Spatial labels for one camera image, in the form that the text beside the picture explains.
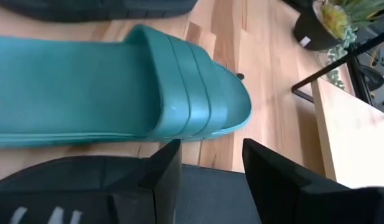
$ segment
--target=plant pot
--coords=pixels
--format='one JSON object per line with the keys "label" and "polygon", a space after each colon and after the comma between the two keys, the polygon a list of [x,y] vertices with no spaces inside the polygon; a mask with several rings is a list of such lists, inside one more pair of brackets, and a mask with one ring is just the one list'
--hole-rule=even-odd
{"label": "plant pot", "polygon": [[294,36],[308,50],[327,50],[342,43],[323,26],[313,6],[298,17],[294,26]]}

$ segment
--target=rubber sandal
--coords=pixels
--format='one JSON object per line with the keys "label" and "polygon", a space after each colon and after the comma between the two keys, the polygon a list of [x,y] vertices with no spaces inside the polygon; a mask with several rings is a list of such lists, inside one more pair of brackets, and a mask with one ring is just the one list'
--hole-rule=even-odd
{"label": "rubber sandal", "polygon": [[0,6],[52,22],[165,18],[188,13],[197,0],[0,0]]}
{"label": "rubber sandal", "polygon": [[201,140],[250,114],[233,73],[146,26],[122,43],[0,37],[0,147]]}

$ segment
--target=teal slide sandal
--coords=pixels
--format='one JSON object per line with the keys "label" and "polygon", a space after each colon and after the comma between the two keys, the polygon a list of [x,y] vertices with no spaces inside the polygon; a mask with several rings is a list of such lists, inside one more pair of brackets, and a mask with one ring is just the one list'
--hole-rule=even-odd
{"label": "teal slide sandal", "polygon": [[121,43],[0,37],[0,147],[210,139],[250,114],[234,74],[146,26]]}

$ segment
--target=black sneaker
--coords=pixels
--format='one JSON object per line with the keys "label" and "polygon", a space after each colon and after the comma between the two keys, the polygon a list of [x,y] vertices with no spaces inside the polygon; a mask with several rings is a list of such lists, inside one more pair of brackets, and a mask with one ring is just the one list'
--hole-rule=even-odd
{"label": "black sneaker", "polygon": [[86,22],[165,18],[188,13],[197,0],[0,0],[0,6],[34,19]]}

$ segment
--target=succulent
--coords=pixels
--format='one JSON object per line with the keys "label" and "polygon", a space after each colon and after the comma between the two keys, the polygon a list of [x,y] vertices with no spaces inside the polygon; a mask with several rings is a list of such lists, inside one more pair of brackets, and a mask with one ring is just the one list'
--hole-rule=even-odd
{"label": "succulent", "polygon": [[[345,31],[345,39],[343,43],[333,47],[327,52],[327,56],[329,57],[328,64],[331,64],[336,60],[344,57],[348,53],[346,48],[348,48],[351,43],[355,42],[356,38],[357,36],[354,31],[351,29],[351,27],[348,27]],[[339,87],[340,89],[345,88],[344,82],[339,76],[339,68],[335,68],[330,71],[327,74],[327,77],[335,86]]]}
{"label": "succulent", "polygon": [[321,7],[324,27],[340,40],[345,39],[345,31],[349,24],[348,15],[340,6],[325,2]]}
{"label": "succulent", "polygon": [[384,0],[329,0],[340,6],[350,17],[351,26],[356,29],[367,26],[378,19],[378,11],[384,10]]}

